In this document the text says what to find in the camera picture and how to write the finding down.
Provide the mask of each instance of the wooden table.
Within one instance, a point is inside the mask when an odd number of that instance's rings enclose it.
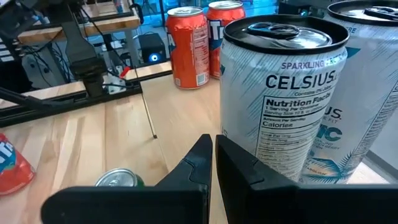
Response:
[[[126,1],[123,1],[123,11],[124,12],[129,12],[129,8],[127,6]],[[110,14],[117,14],[116,9],[114,7],[113,2],[103,2],[103,3],[98,3],[98,4],[91,4],[87,6],[83,6],[85,11],[90,15],[90,17],[97,17],[97,16],[107,16]],[[95,22],[95,24],[98,26],[98,28],[101,30],[101,32],[117,32],[119,30],[125,30],[125,29],[135,29],[140,26],[140,19],[137,16],[137,12],[135,9],[133,9],[134,15],[133,16],[128,16],[128,17],[123,17],[123,18],[117,18],[117,19],[108,19],[105,21],[98,21]],[[81,26],[80,28],[81,33],[83,36],[87,34],[87,36],[91,35],[98,35],[99,32],[96,29],[96,27],[92,24],[85,24],[84,27]],[[31,30],[31,31],[26,31],[21,33],[18,36],[18,39],[20,42],[26,45],[30,44],[37,44],[37,43],[43,43],[43,42],[48,42],[52,40],[54,37],[55,40],[62,40],[65,39],[65,34],[62,31],[61,27],[55,27],[55,28],[48,28],[48,29],[41,29],[41,30]]]
[[[134,78],[170,70],[169,63],[129,72]],[[171,76],[142,82],[143,96],[134,95],[85,109],[0,129],[36,168],[34,181],[0,198],[0,217],[7,224],[40,223],[39,210],[52,193],[74,185],[93,185],[107,170],[124,167],[147,185],[167,175],[203,133],[220,133],[218,80],[198,90],[179,90]],[[41,90],[49,97],[81,89],[81,84]],[[143,97],[158,139],[152,137]],[[226,223],[213,158],[210,223]],[[386,183],[361,164],[350,183]]]

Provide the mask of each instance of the orange soda can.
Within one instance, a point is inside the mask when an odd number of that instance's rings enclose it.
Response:
[[[195,89],[209,80],[209,45],[206,17],[200,7],[167,11],[167,38],[174,83]]]
[[[11,194],[30,183],[34,168],[0,133],[0,196]]]
[[[220,78],[220,46],[224,27],[236,19],[245,18],[240,1],[217,1],[209,4],[207,23],[210,47],[210,76]]]

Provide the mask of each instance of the energy drink can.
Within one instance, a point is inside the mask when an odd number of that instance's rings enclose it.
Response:
[[[398,106],[398,1],[346,1],[327,20],[349,31],[348,59],[300,181],[344,184]]]
[[[223,134],[297,181],[347,58],[348,31],[315,17],[255,16],[224,29]]]
[[[128,169],[113,169],[105,173],[95,187],[143,187],[144,181]]]

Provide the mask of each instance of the can lid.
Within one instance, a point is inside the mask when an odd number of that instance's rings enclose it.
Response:
[[[135,187],[137,176],[127,169],[113,169],[106,172],[95,183],[96,187]]]
[[[186,7],[178,7],[175,9],[170,9],[169,11],[167,11],[167,14],[169,16],[174,16],[174,17],[190,17],[200,14],[202,12],[203,9],[200,7],[186,6]]]
[[[344,1],[328,7],[331,17],[374,26],[398,27],[398,1]]]
[[[266,54],[319,54],[338,49],[348,40],[341,25],[296,15],[254,16],[228,24],[224,38],[240,47]]]
[[[261,36],[276,47],[306,49],[332,43],[331,37],[322,31],[288,24],[258,22],[248,27],[248,33]]]
[[[209,7],[212,9],[228,10],[236,9],[243,5],[240,1],[217,1],[209,3]]]

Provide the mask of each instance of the pull tab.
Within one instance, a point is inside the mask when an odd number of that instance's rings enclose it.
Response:
[[[374,6],[365,9],[364,14],[380,19],[398,20],[398,9],[386,6]]]
[[[300,30],[293,25],[273,25],[270,22],[258,22],[248,27],[248,33],[280,40],[295,37],[300,33]]]

